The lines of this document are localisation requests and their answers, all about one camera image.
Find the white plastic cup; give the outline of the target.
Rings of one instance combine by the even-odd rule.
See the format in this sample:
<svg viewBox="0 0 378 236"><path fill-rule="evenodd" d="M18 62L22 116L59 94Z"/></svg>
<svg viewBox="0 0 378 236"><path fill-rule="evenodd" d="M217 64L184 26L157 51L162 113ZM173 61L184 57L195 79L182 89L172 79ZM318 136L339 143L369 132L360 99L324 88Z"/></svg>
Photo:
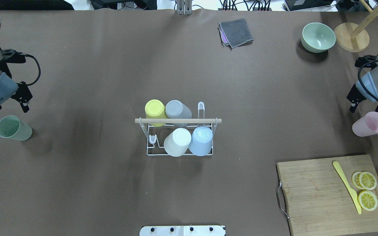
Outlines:
<svg viewBox="0 0 378 236"><path fill-rule="evenodd" d="M173 157L180 157L188 149L191 143L191 133L185 128L177 128L164 140L164 149Z"/></svg>

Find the yellow plastic cup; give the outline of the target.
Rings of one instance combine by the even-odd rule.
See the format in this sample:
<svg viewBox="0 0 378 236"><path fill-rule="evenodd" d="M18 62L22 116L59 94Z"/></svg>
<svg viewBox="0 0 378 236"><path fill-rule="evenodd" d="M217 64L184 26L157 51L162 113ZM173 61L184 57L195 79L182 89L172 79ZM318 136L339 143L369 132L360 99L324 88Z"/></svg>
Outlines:
<svg viewBox="0 0 378 236"><path fill-rule="evenodd" d="M150 100L145 105L145 114L148 119L168 119L166 107L160 100Z"/></svg>

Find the grey folded cloth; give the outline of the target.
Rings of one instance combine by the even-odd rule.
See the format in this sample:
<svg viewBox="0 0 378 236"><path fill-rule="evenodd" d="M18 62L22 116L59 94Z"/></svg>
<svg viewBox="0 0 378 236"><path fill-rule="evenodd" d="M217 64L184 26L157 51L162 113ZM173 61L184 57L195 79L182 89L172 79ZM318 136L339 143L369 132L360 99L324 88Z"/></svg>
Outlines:
<svg viewBox="0 0 378 236"><path fill-rule="evenodd" d="M245 18L220 22L218 29L222 45L231 49L253 42L253 37Z"/></svg>

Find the lemon slice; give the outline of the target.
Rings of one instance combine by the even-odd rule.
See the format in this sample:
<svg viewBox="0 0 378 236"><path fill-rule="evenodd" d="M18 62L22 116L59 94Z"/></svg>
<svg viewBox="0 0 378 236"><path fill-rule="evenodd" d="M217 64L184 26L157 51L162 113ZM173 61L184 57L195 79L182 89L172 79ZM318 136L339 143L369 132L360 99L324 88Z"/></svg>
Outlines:
<svg viewBox="0 0 378 236"><path fill-rule="evenodd" d="M361 190L373 190L377 187L377 179L368 171L356 171L351 176L352 183Z"/></svg>
<svg viewBox="0 0 378 236"><path fill-rule="evenodd" d="M363 190L358 194L358 203L364 210L374 211L378 206L378 199L372 191Z"/></svg>

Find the white column base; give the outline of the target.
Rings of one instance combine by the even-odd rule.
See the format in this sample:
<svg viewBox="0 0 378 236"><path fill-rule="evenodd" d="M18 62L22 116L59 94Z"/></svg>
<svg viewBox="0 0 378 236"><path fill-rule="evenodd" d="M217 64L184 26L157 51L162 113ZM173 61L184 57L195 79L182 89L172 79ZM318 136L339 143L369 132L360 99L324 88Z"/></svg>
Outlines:
<svg viewBox="0 0 378 236"><path fill-rule="evenodd" d="M144 226L140 236L225 236L225 226L190 225L190 226Z"/></svg>

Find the pink plastic cup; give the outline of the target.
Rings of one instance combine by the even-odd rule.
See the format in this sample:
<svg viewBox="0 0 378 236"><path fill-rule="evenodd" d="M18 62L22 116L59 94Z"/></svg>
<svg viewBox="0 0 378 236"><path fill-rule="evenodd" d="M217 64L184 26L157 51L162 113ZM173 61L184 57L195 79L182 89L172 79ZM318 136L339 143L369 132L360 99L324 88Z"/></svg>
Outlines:
<svg viewBox="0 0 378 236"><path fill-rule="evenodd" d="M360 137L378 134L378 112L372 111L352 125L354 134Z"/></svg>

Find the wooden mug tree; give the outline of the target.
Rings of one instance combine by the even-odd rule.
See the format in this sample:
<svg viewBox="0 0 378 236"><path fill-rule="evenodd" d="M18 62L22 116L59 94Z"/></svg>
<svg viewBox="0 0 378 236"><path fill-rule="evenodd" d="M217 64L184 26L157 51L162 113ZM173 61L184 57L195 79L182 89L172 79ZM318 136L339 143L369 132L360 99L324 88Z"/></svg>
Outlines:
<svg viewBox="0 0 378 236"><path fill-rule="evenodd" d="M334 29L336 43L349 52L362 52L369 45L369 34L366 27L378 17L378 6L372 9L364 0L360 3L368 10L369 15L360 23L342 23Z"/></svg>

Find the blue plastic cup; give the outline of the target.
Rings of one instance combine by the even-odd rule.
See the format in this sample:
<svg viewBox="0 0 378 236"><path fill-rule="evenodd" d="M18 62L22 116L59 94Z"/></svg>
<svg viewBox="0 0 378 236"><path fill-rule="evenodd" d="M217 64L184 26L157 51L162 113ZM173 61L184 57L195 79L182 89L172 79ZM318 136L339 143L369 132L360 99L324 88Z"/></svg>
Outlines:
<svg viewBox="0 0 378 236"><path fill-rule="evenodd" d="M209 127L197 127L192 133L189 151L196 156L205 156L212 149L213 132Z"/></svg>

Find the bamboo cutting board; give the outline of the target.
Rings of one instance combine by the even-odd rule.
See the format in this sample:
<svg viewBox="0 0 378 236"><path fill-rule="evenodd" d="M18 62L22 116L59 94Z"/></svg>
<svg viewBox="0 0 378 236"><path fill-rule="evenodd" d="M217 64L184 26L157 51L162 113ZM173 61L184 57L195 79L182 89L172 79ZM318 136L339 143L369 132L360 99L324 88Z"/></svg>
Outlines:
<svg viewBox="0 0 378 236"><path fill-rule="evenodd" d="M378 206L358 214L342 179L333 167L337 161L349 185L356 171L377 176L369 154L278 162L292 236L340 236L378 232ZM378 186L372 190L378 201Z"/></svg>

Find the green bowl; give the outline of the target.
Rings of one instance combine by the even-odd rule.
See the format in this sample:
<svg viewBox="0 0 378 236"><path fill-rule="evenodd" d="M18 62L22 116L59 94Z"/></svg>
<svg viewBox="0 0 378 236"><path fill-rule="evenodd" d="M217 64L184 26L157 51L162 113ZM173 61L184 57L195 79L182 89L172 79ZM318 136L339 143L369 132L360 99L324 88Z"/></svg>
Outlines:
<svg viewBox="0 0 378 236"><path fill-rule="evenodd" d="M313 22L304 26L301 44L312 53L321 53L332 48L336 43L334 31L327 25Z"/></svg>

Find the green plastic cup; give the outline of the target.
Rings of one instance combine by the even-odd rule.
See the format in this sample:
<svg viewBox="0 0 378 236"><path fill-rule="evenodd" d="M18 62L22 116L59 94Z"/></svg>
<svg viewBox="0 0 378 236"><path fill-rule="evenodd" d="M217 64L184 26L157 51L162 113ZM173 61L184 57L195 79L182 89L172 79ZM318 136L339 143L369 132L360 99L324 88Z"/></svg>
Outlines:
<svg viewBox="0 0 378 236"><path fill-rule="evenodd" d="M18 117L9 115L0 120L0 137L25 141L32 136L33 130Z"/></svg>

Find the yellow plastic knife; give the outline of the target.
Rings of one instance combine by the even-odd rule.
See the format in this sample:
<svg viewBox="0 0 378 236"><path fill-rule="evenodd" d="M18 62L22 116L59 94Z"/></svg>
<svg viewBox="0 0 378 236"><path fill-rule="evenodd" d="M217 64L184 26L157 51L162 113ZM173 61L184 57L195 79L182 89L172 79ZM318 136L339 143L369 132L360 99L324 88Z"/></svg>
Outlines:
<svg viewBox="0 0 378 236"><path fill-rule="evenodd" d="M352 201L353 201L353 203L354 203L354 206L355 206L355 208L356 208L357 213L358 213L358 214L362 214L362 208L361 208L361 206L360 206L359 203L358 203L358 194L357 194L356 191L355 191L353 188L351 188L351 186L349 185L349 182L348 182L348 180L347 180L347 178L346 178L346 175L345 175L345 173L344 173L344 171L343 171L343 169L342 169L340 163L339 163L338 161L334 160L334 161L332 162L332 165L333 165L335 171L337 172L337 174L339 175L339 177L341 178L341 180L342 180L343 184L345 185L345 187L346 187L348 193L350 194L351 199L352 199Z"/></svg>

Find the aluminium frame post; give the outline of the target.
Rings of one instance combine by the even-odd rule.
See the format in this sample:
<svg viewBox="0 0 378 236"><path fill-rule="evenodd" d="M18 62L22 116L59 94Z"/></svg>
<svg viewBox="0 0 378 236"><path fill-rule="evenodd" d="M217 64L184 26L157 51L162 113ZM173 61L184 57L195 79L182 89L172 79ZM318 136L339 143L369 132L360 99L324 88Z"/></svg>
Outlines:
<svg viewBox="0 0 378 236"><path fill-rule="evenodd" d="M192 0L175 0L177 15L192 15Z"/></svg>

